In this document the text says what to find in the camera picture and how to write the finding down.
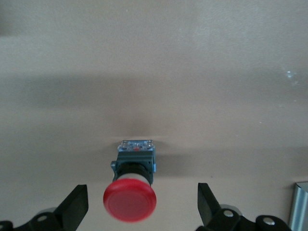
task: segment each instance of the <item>red button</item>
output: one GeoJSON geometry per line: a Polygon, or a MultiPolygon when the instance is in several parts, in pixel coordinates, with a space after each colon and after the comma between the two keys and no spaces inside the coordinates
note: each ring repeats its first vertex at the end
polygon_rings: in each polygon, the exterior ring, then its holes
{"type": "Polygon", "coordinates": [[[111,183],[103,197],[107,212],[124,222],[138,222],[155,210],[156,195],[150,185],[137,179],[120,179],[111,183]]]}

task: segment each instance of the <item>emergency stop button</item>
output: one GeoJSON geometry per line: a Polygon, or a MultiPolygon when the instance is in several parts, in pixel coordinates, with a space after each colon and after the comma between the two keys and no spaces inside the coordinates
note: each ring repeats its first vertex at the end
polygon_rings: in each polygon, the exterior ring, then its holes
{"type": "Polygon", "coordinates": [[[124,222],[138,222],[149,217],[156,207],[156,195],[149,184],[138,179],[118,179],[105,190],[103,203],[107,212],[124,222]]]}

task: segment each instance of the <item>metal screw head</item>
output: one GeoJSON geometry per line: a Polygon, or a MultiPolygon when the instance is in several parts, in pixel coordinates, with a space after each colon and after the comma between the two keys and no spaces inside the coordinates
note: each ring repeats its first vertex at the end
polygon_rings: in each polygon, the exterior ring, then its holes
{"type": "Polygon", "coordinates": [[[38,222],[44,221],[44,220],[46,220],[46,219],[47,219],[47,216],[40,216],[40,217],[38,218],[38,222]]]}
{"type": "Polygon", "coordinates": [[[223,214],[224,214],[226,217],[229,217],[229,218],[233,217],[233,213],[232,213],[230,210],[225,210],[225,211],[223,212],[223,214]]]}
{"type": "Polygon", "coordinates": [[[275,225],[275,222],[272,218],[263,218],[263,222],[268,225],[275,225]]]}

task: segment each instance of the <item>screw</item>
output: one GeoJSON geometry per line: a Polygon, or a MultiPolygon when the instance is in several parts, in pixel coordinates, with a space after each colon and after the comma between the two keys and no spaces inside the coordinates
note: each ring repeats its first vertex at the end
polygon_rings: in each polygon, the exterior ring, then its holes
{"type": "Polygon", "coordinates": [[[275,222],[272,218],[263,218],[263,221],[264,221],[265,224],[275,225],[275,222]]]}
{"type": "Polygon", "coordinates": [[[224,214],[226,217],[229,217],[229,218],[233,217],[233,213],[232,213],[230,210],[225,210],[225,211],[223,212],[223,214],[224,214]]]}
{"type": "Polygon", "coordinates": [[[46,219],[47,219],[47,216],[40,216],[40,217],[38,218],[38,222],[44,221],[44,220],[46,220],[46,219]]]}

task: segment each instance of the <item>beige wall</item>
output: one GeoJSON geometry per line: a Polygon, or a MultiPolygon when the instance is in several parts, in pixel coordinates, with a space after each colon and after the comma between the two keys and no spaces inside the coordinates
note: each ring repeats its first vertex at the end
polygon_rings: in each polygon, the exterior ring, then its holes
{"type": "Polygon", "coordinates": [[[208,182],[288,221],[308,179],[307,25],[305,0],[0,1],[0,220],[86,183],[79,230],[193,231],[208,182]],[[102,196],[133,138],[157,146],[157,208],[127,225],[102,196]]]}

